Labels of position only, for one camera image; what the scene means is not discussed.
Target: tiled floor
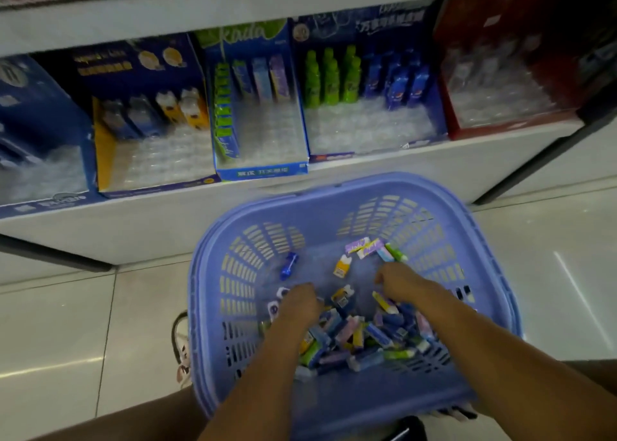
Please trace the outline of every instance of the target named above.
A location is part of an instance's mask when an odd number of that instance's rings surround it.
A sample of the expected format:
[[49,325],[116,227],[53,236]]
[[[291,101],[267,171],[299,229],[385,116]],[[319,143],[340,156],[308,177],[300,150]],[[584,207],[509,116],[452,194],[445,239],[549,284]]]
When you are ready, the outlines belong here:
[[[616,207],[611,189],[475,213],[518,297],[526,338],[556,358],[617,357]],[[0,287],[0,439],[175,391],[170,326],[186,308],[188,260]],[[431,440],[507,439],[487,418],[425,422]]]

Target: blue plastic shopping basket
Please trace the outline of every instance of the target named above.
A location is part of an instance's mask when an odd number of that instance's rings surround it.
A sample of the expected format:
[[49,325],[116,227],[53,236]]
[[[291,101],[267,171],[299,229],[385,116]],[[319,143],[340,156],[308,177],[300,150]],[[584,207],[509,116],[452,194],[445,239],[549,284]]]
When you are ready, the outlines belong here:
[[[191,374],[206,414],[212,416],[255,353],[258,322],[268,319],[266,304],[282,285],[287,252],[300,258],[285,286],[313,282],[319,296],[329,297],[349,283],[360,314],[372,315],[381,259],[354,258],[345,279],[333,275],[344,245],[364,236],[395,244],[416,272],[521,335],[515,298],[471,214],[430,180],[396,172],[247,203],[205,233],[189,273]],[[408,361],[295,383],[292,438],[333,438],[473,396],[436,343]]]

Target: display box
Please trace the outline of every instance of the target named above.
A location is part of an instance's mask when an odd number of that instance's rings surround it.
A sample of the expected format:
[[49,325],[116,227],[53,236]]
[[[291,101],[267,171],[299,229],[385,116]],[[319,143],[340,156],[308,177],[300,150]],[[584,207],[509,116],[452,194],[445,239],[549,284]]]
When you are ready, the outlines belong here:
[[222,180],[308,172],[287,19],[196,31]]
[[[440,3],[407,1],[290,20],[311,161],[447,140],[431,40]],[[331,99],[337,90],[331,90],[336,82],[328,53],[339,74],[338,103]]]
[[[71,55],[94,97],[99,191],[104,196],[149,194],[220,180],[204,76],[186,33],[75,48]],[[173,104],[159,106],[161,95],[170,96]],[[135,97],[146,105],[146,123],[132,112]],[[190,111],[184,107],[189,100]],[[105,102],[118,105],[118,113]]]
[[434,30],[452,139],[576,117],[576,54],[550,29],[561,0],[445,0]]
[[30,56],[0,59],[0,218],[104,200],[92,125]]

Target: white shelf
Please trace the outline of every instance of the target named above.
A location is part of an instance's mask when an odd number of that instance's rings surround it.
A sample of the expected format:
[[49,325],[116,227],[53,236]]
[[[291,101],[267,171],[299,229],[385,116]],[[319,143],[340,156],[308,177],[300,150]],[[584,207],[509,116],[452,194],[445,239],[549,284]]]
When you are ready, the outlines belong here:
[[404,0],[78,0],[0,11],[0,56]]
[[327,161],[309,174],[219,183],[0,220],[0,234],[120,265],[190,253],[229,209],[392,171],[420,174],[473,202],[581,121],[444,142],[397,152]]

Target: hand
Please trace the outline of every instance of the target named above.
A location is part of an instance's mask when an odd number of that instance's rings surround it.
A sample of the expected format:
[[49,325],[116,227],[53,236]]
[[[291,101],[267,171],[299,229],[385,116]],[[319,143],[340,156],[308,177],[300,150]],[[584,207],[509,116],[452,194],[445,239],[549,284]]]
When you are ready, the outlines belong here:
[[375,275],[375,283],[383,284],[384,295],[395,302],[415,304],[415,297],[422,289],[435,282],[421,277],[411,267],[400,262],[389,262],[381,266]]
[[282,299],[276,321],[284,321],[305,332],[319,321],[323,304],[317,300],[312,283],[293,287]]

